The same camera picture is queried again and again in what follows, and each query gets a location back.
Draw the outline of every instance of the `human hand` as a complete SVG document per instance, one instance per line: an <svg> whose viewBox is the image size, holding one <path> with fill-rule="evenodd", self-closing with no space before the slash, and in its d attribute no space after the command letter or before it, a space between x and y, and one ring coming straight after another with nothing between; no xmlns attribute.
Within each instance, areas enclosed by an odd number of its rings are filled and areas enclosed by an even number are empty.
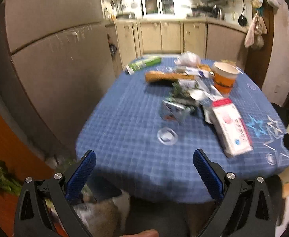
<svg viewBox="0 0 289 237"><path fill-rule="evenodd" d="M148 230L138 234L124 235L121 237L159 237L159 233L156 230Z"/></svg>

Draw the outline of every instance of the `kettle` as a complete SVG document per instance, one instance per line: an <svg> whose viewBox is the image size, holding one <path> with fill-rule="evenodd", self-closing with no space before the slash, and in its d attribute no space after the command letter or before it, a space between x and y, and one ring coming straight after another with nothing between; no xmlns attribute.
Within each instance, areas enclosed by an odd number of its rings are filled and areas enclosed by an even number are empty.
<svg viewBox="0 0 289 237"><path fill-rule="evenodd" d="M225 20L225 14L223 13L222 9L220 7L217 7L216 5L212 9L212 13L215 15L215 17L219 20Z"/></svg>

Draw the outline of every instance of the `silver screw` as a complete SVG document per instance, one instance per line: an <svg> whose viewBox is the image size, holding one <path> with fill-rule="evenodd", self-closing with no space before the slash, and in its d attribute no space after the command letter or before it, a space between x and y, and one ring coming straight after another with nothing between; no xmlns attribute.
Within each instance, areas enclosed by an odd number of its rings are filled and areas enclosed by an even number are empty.
<svg viewBox="0 0 289 237"><path fill-rule="evenodd" d="M26 183L30 183L32 181L32 177L28 176L25 181L26 181Z"/></svg>
<svg viewBox="0 0 289 237"><path fill-rule="evenodd" d="M257 180L259 183L263 183L263 182L264 182L264 179L263 179L263 177L261 177L261 176L258 176L258 177L256 178L256 180Z"/></svg>
<svg viewBox="0 0 289 237"><path fill-rule="evenodd" d="M54 179L61 179L62 178L62 174L61 173L56 173L54 175Z"/></svg>
<svg viewBox="0 0 289 237"><path fill-rule="evenodd" d="M235 175L234 173L228 173L228 174L227 174L227 177L228 177L229 179L235 179L235 178L236 178L236 175Z"/></svg>

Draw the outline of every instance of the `checkered tablecloth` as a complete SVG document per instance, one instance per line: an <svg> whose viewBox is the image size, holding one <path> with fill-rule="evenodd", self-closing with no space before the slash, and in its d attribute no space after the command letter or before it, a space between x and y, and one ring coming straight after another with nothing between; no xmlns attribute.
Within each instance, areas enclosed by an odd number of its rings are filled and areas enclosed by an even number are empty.
<svg viewBox="0 0 289 237"><path fill-rule="evenodd" d="M174 66L174 59L163 58L161 65ZM227 158L200 109L181 125L161 119L161 101L171 87L145 82L144 73L155 69L153 66L134 75L122 73L78 136L77 157L93 150L97 174L131 195L152 202L200 203L211 198L193 165L192 156L198 148L226 172L248 179L268 177L289 165L289 151L282 144L286 130L267 98L245 73L239 74L229 97L247 125L253 151ZM158 140L157 132L163 127L177 133L174 145Z"/></svg>

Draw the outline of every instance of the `paper cup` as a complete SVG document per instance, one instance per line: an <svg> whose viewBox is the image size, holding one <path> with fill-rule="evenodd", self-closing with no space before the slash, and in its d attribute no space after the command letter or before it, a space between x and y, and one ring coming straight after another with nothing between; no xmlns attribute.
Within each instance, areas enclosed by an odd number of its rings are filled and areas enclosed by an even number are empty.
<svg viewBox="0 0 289 237"><path fill-rule="evenodd" d="M216 61L213 65L214 86L222 94L228 95L232 90L233 84L240 73L239 70L231 64Z"/></svg>

